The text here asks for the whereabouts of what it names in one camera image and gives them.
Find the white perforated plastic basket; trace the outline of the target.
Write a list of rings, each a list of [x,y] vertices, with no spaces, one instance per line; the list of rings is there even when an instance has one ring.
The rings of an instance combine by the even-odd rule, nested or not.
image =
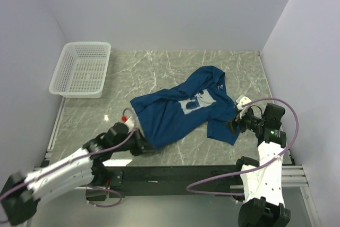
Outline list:
[[[110,54],[110,43],[67,43],[57,62],[49,92],[65,98],[100,98]]]

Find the blue printed t-shirt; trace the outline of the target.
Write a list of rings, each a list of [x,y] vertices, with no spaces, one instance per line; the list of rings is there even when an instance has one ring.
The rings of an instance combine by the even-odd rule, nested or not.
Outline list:
[[[210,139],[233,145],[239,135],[227,127],[236,117],[236,107],[226,92],[225,72],[215,66],[202,66],[182,84],[130,103],[146,140],[157,149],[183,139],[205,122]]]

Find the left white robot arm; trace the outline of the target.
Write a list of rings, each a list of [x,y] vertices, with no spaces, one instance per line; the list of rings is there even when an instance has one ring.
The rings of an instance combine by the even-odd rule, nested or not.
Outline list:
[[[129,151],[138,156],[155,149],[138,128],[115,123],[107,132],[54,164],[26,175],[21,172],[10,175],[1,191],[1,205],[7,216],[4,222],[20,225],[35,215],[40,203],[79,186],[105,185],[111,176],[104,162],[115,152]]]

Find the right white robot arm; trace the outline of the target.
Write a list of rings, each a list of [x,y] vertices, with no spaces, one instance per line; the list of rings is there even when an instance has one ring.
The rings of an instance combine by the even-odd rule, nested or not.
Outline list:
[[[258,139],[259,159],[243,156],[233,171],[234,180],[243,184],[244,190],[239,226],[287,226],[291,220],[282,195],[281,152],[286,146],[286,134],[280,128],[284,114],[283,107],[268,103],[261,117],[248,108],[226,123],[232,134],[249,130]]]

